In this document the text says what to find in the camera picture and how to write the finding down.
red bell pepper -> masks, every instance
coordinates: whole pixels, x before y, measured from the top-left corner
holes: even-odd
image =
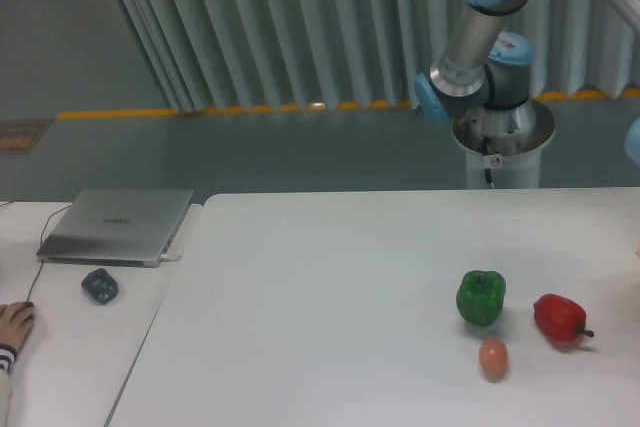
[[[570,342],[579,335],[593,337],[591,330],[585,330],[587,313],[573,300],[545,294],[533,304],[533,309],[538,328],[551,340]]]

mouse cable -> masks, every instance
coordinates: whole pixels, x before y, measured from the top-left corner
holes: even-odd
[[[60,212],[62,212],[64,210],[67,210],[69,207],[71,207],[71,206],[67,205],[66,207],[63,207],[60,210],[56,210],[53,214],[51,214],[49,216],[49,218],[47,219],[47,223],[44,224],[44,229],[42,229],[42,232],[40,233],[40,247],[42,247],[42,242],[43,242],[43,239],[44,239],[44,233],[47,230],[47,227],[49,226],[49,222],[51,222],[51,219],[53,218],[53,216],[56,215],[56,214],[59,214]],[[33,282],[31,283],[31,288],[29,289],[29,293],[27,294],[26,302],[29,302],[29,300],[31,299],[31,292],[33,292],[33,287],[36,285],[36,281],[38,280],[38,277],[40,277],[40,274],[42,273],[42,268],[43,267],[44,267],[44,260],[42,262],[40,262],[40,268],[38,269],[38,273],[36,274],[36,277],[33,279]]]
[[[24,200],[10,200],[9,202],[5,202],[4,204],[0,204],[0,207],[4,207],[5,205],[15,204],[16,202],[24,202]]]

white curtain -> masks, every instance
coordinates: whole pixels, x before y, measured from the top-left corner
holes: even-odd
[[[461,0],[122,0],[172,107],[416,100]],[[530,0],[532,94],[640,84],[640,42],[605,0]]]

laptop logo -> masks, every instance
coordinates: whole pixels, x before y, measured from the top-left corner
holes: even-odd
[[[103,224],[130,224],[131,219],[102,219]]]

silver laptop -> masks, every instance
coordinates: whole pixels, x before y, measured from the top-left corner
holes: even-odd
[[[44,262],[157,267],[193,190],[83,190],[37,252]]]

